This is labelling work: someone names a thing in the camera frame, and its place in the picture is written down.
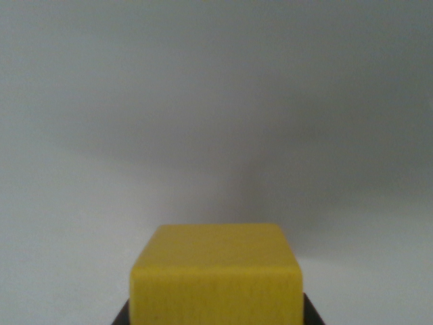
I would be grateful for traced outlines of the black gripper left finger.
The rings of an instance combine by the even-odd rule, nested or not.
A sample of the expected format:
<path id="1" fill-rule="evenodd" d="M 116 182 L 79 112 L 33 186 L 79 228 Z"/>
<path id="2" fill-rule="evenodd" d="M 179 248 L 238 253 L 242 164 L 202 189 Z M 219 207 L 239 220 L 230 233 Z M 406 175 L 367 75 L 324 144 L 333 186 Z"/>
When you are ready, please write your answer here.
<path id="1" fill-rule="evenodd" d="M 114 318 L 112 325 L 129 325 L 129 300 L 123 305 L 118 315 Z"/>

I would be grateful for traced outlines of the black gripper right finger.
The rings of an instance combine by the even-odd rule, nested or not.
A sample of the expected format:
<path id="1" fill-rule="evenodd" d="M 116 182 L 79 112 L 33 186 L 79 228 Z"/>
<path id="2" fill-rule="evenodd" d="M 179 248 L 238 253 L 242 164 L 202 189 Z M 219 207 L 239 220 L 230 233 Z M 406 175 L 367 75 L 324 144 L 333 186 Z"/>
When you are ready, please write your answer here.
<path id="1" fill-rule="evenodd" d="M 308 295 L 303 293 L 303 324 L 304 325 L 325 325 L 319 312 L 315 309 Z"/>

